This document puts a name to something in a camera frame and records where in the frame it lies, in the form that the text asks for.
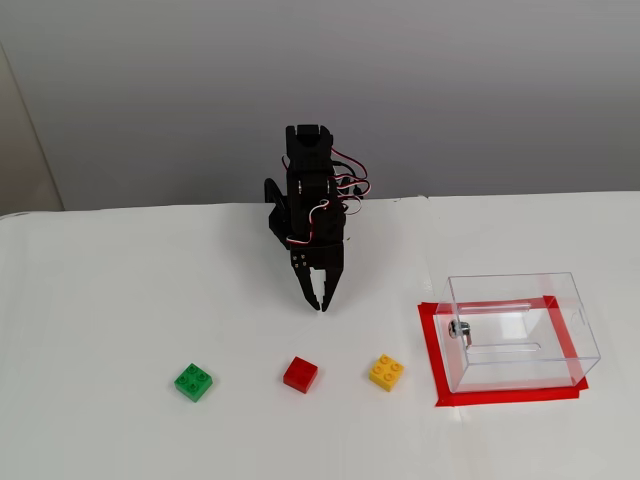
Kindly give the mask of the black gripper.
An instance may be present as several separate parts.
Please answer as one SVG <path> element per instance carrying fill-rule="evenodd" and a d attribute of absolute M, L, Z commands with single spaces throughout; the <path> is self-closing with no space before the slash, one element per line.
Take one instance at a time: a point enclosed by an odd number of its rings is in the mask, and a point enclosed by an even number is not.
<path fill-rule="evenodd" d="M 342 248 L 346 215 L 336 201 L 322 199 L 306 217 L 303 232 L 287 236 L 291 266 L 306 301 L 316 311 L 320 303 L 311 280 L 311 269 L 325 270 L 321 311 L 326 312 L 343 273 Z"/>

